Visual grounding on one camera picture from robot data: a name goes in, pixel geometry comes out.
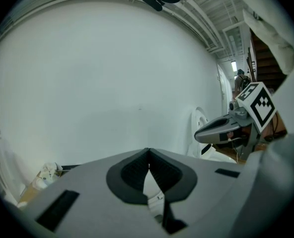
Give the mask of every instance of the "cable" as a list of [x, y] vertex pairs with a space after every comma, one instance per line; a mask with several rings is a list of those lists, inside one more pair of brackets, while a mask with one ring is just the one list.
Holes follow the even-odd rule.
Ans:
[[277, 113], [275, 113], [275, 115], [276, 115], [276, 126], [275, 126], [275, 129], [274, 129], [273, 119], [272, 119], [272, 122], [271, 122], [271, 124], [272, 124], [272, 131], [273, 131], [272, 140], [275, 139], [274, 138], [274, 135], [275, 135], [275, 132], [276, 132], [277, 127], [278, 127], [278, 115], [277, 115]]
[[232, 144], [232, 148], [233, 148], [233, 149], [235, 150], [235, 152], [236, 152], [236, 163], [237, 163], [237, 164], [238, 164], [238, 160], [237, 160], [238, 152], [237, 152], [236, 148], [235, 148], [234, 145], [233, 145], [233, 141], [234, 141], [234, 140], [238, 140], [238, 139], [242, 139], [242, 138], [237, 137], [237, 138], [234, 138], [234, 139], [231, 139], [231, 138], [228, 139], [228, 142], [231, 142], [231, 144]]

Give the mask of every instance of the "white device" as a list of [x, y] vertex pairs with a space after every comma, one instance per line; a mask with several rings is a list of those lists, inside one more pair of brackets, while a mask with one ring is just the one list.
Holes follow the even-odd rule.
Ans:
[[[246, 160], [267, 124], [272, 120], [276, 108], [263, 82], [250, 83], [235, 101], [231, 101], [229, 112], [195, 133], [200, 143], [226, 144], [232, 142], [241, 159]], [[250, 127], [250, 134], [243, 128]]]

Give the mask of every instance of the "black slot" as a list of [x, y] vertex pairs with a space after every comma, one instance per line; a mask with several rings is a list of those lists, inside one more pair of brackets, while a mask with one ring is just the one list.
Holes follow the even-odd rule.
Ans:
[[65, 190], [36, 221], [48, 230], [54, 231], [78, 196], [79, 193], [75, 191]]
[[211, 147], [211, 144], [206, 145], [205, 148], [203, 148], [201, 150], [201, 155], [203, 155], [204, 153], [206, 153], [210, 149], [210, 147]]
[[216, 173], [224, 175], [224, 176], [228, 176], [228, 177], [233, 177], [233, 178], [237, 178], [240, 175], [240, 172], [226, 170], [226, 169], [217, 169]]
[[121, 177], [127, 185], [142, 193], [148, 170], [148, 154], [145, 151], [122, 168]]
[[181, 220], [176, 220], [172, 214], [170, 204], [165, 200], [164, 210], [163, 210], [163, 220], [162, 226], [167, 230], [168, 233], [173, 234], [185, 227], [187, 224]]
[[224, 141], [227, 141], [228, 140], [228, 137], [227, 137], [227, 134], [226, 133], [220, 133], [219, 134], [219, 137], [220, 137], [220, 141], [221, 142], [224, 142]]

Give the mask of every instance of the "wooden staircase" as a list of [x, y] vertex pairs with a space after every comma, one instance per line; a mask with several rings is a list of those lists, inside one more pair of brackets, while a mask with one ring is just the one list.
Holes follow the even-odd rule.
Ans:
[[256, 57], [256, 81], [262, 81], [267, 88], [273, 88], [276, 91], [285, 80], [286, 75], [282, 73], [268, 46], [262, 42], [252, 31], [251, 41]]

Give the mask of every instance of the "ceiling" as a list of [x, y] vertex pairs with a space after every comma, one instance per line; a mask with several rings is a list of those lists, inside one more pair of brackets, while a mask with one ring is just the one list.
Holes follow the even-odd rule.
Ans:
[[[0, 25], [0, 40], [17, 23], [31, 14], [65, 0], [19, 0]], [[140, 3], [142, 0], [126, 0]], [[250, 32], [243, 23], [242, 0], [181, 0], [166, 4], [161, 13], [174, 18], [190, 30], [216, 56], [224, 68], [226, 76], [234, 80], [231, 61], [237, 68], [246, 68], [246, 58], [250, 47]]]

